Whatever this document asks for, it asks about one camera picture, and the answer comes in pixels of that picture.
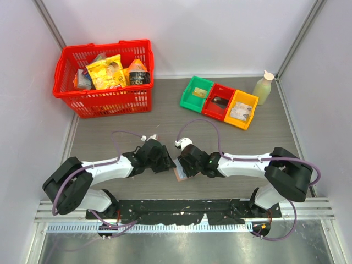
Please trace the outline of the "pink leather card holder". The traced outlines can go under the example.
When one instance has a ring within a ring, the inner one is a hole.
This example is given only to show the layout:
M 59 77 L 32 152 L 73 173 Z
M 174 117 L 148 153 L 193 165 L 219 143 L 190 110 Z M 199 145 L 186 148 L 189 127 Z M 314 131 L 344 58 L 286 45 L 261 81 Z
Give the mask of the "pink leather card holder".
M 174 170 L 174 173 L 176 175 L 177 181 L 180 182 L 180 181 L 183 181 L 183 180 L 187 180 L 187 179 L 193 178 L 193 176 L 188 177 L 186 175 L 186 173 L 183 170 L 182 165 L 180 164 L 180 162 L 177 159 L 175 159 L 173 162 L 176 165 L 176 167 L 173 170 Z

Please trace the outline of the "white VIP credit card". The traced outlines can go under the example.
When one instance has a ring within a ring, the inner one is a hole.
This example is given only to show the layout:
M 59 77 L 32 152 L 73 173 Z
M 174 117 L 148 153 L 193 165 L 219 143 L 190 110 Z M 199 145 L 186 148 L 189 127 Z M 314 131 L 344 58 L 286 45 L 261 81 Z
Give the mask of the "white VIP credit card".
M 242 102 L 236 102 L 233 109 L 235 110 L 235 112 L 238 112 L 241 114 L 250 114 L 252 107 Z

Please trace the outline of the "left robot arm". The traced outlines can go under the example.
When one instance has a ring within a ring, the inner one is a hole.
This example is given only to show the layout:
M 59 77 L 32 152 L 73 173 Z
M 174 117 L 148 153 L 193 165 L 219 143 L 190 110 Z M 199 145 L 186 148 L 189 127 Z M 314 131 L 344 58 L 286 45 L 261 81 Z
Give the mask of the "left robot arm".
M 160 173 L 175 167 L 166 146 L 149 138 L 134 151 L 112 159 L 82 162 L 77 157 L 70 157 L 44 182 L 42 189 L 53 203 L 52 214 L 55 216 L 81 209 L 111 219 L 117 216 L 118 201 L 106 189 L 92 189 L 94 185 L 131 178 L 146 169 Z

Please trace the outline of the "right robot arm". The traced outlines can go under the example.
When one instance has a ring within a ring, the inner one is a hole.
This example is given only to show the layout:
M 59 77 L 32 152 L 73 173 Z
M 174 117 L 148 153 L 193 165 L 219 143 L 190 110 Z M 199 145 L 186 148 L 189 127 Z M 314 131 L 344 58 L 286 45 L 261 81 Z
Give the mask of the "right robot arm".
M 244 211 L 262 217 L 272 206 L 289 200 L 304 202 L 310 186 L 313 167 L 282 147 L 261 155 L 231 155 L 224 152 L 207 154 L 190 144 L 184 147 L 175 162 L 179 180 L 198 174 L 209 178 L 234 176 L 266 179 L 268 184 L 256 188 Z

